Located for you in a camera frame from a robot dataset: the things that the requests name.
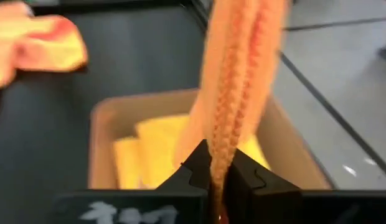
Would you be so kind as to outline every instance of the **yellow cloth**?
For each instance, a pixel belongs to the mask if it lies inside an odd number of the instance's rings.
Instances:
[[[139,140],[120,139],[114,143],[114,150],[119,188],[138,189],[141,176],[138,156]]]
[[[154,189],[168,179],[178,168],[173,163],[175,146],[188,119],[188,115],[148,119],[136,125],[138,139],[128,137],[116,141],[119,188],[135,189],[142,182],[146,188]],[[254,135],[238,148],[270,169]]]

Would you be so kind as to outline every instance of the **orange towel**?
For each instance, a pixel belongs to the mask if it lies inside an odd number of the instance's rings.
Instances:
[[[214,1],[200,92],[175,158],[183,161],[208,140],[217,223],[236,147],[257,128],[271,91],[286,6],[287,0]]]
[[[69,72],[88,60],[77,26],[62,16],[28,17],[18,3],[0,4],[0,88],[14,79],[16,68]]]

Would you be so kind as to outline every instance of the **black surface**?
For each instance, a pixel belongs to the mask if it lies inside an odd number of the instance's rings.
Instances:
[[[305,190],[302,193],[305,223],[386,224],[384,190]]]
[[[129,218],[133,214],[141,219],[151,214],[151,219],[158,219],[155,223],[205,224],[206,201],[205,191],[85,190],[59,197],[52,208],[49,223],[96,223],[95,213],[99,212],[114,223],[121,223],[117,221],[125,220],[126,214]]]
[[[183,7],[66,16],[88,47],[87,69],[19,72],[0,91],[0,223],[43,223],[55,194],[87,186],[96,103],[198,85],[204,35]]]

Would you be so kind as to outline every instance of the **cardboard box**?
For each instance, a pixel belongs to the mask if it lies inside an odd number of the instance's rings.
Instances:
[[[144,119],[188,113],[196,95],[197,90],[180,90],[109,98],[97,104],[92,112],[89,188],[117,188],[115,140],[136,135],[134,125]],[[257,137],[274,173],[302,189],[330,188],[301,136],[272,96]]]

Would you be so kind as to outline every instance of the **black plastic jaw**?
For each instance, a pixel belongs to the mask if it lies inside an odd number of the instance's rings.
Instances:
[[[156,190],[84,190],[63,195],[56,199],[49,223],[98,223],[95,211],[111,219],[105,224],[125,223],[122,214],[129,208],[135,209],[139,223],[164,223],[170,216],[173,222],[167,224],[210,223],[210,162],[207,142],[202,141]],[[227,175],[224,202],[229,224],[386,224],[386,191],[300,190],[239,150]],[[105,213],[109,208],[112,213]],[[158,220],[145,222],[153,213],[160,214]]]

